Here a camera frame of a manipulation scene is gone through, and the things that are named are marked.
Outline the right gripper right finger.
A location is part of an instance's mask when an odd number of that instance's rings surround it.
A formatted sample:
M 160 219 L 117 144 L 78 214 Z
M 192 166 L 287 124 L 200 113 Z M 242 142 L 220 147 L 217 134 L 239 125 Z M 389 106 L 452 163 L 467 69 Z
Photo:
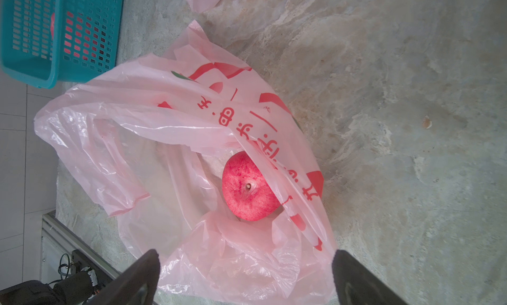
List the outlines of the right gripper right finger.
M 345 250 L 336 251 L 331 268 L 340 304 L 407 305 Z

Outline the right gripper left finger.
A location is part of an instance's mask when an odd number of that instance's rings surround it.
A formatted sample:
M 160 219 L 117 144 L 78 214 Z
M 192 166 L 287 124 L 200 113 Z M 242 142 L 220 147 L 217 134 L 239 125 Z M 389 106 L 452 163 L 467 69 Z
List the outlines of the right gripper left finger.
M 97 254 L 92 260 L 113 281 L 106 285 L 96 296 L 90 298 L 87 304 L 155 304 L 154 296 L 157 291 L 161 272 L 159 254 L 150 249 L 125 271 L 119 272 L 105 259 Z

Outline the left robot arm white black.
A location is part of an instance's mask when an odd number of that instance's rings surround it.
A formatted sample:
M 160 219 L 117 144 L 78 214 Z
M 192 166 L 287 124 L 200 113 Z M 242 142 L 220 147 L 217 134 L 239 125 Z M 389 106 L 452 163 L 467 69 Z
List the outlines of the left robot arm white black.
M 51 287 L 31 280 L 1 291 L 1 304 L 82 304 L 94 293 L 89 275 L 82 271 Z

